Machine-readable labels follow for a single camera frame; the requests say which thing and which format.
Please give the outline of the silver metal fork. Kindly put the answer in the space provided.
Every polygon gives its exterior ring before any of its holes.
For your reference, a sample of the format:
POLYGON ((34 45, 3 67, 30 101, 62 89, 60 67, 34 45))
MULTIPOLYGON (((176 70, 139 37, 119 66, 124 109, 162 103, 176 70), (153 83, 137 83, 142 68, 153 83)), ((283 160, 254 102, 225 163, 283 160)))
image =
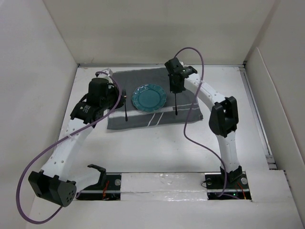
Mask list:
POLYGON ((126 108, 127 93, 125 89, 122 90, 122 95, 124 98, 125 121, 127 122, 128 121, 127 108, 126 108))

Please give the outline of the grey striped cloth placemat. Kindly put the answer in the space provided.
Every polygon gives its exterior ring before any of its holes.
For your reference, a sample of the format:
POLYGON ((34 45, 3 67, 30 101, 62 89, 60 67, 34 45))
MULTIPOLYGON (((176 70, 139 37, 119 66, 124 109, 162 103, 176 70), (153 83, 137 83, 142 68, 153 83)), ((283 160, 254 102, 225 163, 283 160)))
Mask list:
POLYGON ((156 125, 197 122, 203 119, 194 93, 170 92, 165 68, 115 72, 114 79, 126 90, 126 106, 110 114, 107 128, 123 130, 156 125))

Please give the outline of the dark metal spoon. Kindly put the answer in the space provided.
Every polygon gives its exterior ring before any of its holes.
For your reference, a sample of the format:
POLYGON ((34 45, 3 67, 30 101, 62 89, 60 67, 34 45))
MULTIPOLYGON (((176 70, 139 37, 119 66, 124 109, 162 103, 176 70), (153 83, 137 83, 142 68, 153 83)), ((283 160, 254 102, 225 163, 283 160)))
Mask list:
POLYGON ((176 93, 174 93, 174 98, 175 98, 175 115, 178 115, 178 109, 177 109, 177 97, 176 97, 176 93))

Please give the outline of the teal ceramic plate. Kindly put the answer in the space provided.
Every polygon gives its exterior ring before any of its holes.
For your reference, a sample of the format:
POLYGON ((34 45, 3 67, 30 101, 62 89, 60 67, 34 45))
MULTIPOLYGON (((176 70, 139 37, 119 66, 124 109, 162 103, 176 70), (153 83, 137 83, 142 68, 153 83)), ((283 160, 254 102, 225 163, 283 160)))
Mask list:
POLYGON ((152 113, 164 107, 167 95, 161 86, 149 83, 136 88, 131 100, 137 110, 152 113))

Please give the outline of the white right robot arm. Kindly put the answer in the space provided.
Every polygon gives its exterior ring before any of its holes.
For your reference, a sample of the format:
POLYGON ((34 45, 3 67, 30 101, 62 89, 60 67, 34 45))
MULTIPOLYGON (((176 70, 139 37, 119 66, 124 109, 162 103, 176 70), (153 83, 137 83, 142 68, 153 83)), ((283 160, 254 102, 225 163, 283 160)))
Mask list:
POLYGON ((195 94, 210 110, 209 127, 216 135, 221 157, 220 182, 231 188, 242 174, 238 161, 235 134, 239 122, 237 100, 225 97, 206 83, 191 66, 167 67, 170 92, 181 93, 186 89, 195 94))

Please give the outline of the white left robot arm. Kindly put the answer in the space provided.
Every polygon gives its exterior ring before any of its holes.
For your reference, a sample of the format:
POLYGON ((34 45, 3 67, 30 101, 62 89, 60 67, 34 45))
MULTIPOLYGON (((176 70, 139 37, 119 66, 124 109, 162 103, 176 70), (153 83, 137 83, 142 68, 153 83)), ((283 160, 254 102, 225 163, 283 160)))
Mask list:
POLYGON ((107 185, 103 167, 90 164, 89 173, 78 178, 70 176, 70 169, 87 136, 98 121, 106 118, 104 111, 111 112, 123 104, 122 92, 116 84, 104 79, 90 82, 88 93, 70 115, 65 137, 53 147, 52 155, 40 171, 32 171, 28 177, 37 197, 66 207, 81 190, 87 187, 101 189, 107 185))

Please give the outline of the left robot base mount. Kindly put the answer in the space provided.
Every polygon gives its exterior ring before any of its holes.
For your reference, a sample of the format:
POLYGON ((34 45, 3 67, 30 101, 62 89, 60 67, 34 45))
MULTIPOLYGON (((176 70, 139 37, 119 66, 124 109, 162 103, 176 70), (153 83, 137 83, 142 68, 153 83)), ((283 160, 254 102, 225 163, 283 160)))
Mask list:
POLYGON ((91 185, 77 194, 77 200, 118 201, 121 200, 121 173, 107 173, 103 186, 91 185))

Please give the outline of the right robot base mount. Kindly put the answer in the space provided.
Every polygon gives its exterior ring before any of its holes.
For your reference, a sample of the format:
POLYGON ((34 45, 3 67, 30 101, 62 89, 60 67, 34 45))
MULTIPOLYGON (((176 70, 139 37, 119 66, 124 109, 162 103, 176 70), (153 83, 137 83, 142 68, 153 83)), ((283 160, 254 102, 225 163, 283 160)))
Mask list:
POLYGON ((235 181, 227 181, 224 189, 224 177, 221 173, 205 173, 201 186, 207 191, 208 200, 251 200, 246 173, 243 172, 235 181))

